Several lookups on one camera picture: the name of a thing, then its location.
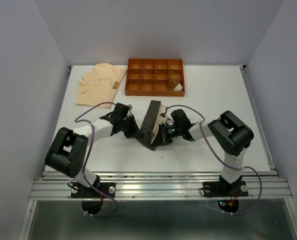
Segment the dark grey underwear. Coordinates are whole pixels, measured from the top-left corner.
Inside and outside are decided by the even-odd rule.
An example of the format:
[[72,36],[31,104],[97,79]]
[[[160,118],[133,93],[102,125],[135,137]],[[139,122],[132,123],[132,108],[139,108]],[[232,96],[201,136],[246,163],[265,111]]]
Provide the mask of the dark grey underwear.
[[150,102],[140,128],[140,135],[136,137],[139,143],[151,151],[156,150],[156,147],[152,147],[151,143],[158,133],[159,125],[164,125],[160,116],[161,110],[163,109],[165,109],[165,107],[161,105],[161,101],[152,100]]

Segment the orange compartment tray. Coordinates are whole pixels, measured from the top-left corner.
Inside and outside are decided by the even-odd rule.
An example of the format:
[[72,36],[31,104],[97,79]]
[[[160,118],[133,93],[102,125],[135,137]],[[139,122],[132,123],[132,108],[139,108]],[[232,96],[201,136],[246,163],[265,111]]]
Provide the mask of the orange compartment tray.
[[[182,91],[171,91],[169,80],[176,78]],[[129,58],[125,82],[127,96],[184,97],[185,75],[182,59]]]

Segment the brown underwear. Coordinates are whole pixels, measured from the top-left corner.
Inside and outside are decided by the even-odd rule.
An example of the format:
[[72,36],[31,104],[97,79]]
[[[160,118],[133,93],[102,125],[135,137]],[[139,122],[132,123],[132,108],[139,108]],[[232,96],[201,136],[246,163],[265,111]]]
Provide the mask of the brown underwear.
[[168,81],[169,88],[171,91],[180,92],[184,89],[183,85],[181,84],[180,80],[177,78],[171,78]]

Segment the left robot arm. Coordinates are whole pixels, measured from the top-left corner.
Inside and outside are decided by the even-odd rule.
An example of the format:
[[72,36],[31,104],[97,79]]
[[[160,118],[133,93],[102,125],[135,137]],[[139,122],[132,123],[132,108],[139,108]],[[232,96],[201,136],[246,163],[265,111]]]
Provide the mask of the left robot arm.
[[83,119],[84,114],[80,115],[74,121],[84,122],[86,125],[75,129],[60,128],[46,154],[44,164],[75,180],[88,197],[95,197],[101,192],[100,177],[86,167],[93,144],[120,132],[127,139],[140,136],[140,129],[131,109],[131,105],[115,103],[113,111],[94,122]]

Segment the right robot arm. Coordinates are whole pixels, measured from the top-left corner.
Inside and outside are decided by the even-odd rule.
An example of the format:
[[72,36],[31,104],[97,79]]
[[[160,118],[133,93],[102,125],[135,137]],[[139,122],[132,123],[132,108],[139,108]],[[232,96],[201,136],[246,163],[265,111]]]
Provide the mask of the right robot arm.
[[203,125],[192,123],[182,109],[171,113],[171,124],[167,120],[158,125],[158,132],[151,140],[152,147],[169,145],[173,138],[182,137],[186,141],[208,140],[215,137],[224,151],[223,169],[218,181],[206,181],[202,194],[207,198],[247,197],[246,183],[242,180],[242,163],[247,148],[254,139],[253,131],[231,111],[227,110],[219,118]]

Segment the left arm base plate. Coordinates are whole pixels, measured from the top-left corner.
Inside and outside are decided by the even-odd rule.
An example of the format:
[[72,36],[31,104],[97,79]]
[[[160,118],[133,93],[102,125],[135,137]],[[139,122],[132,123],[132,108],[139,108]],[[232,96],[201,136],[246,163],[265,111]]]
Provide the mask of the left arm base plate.
[[[85,187],[77,182],[68,183],[67,185],[71,190],[70,197],[72,199],[98,199],[104,197],[91,187]],[[99,191],[111,198],[115,198],[116,183],[101,182]]]

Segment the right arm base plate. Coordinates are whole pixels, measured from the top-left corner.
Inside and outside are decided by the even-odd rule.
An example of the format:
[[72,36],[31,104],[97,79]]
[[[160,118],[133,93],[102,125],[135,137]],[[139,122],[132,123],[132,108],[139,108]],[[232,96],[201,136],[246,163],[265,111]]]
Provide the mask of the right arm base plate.
[[225,181],[207,181],[201,188],[206,198],[247,197],[249,195],[245,181],[229,184]]

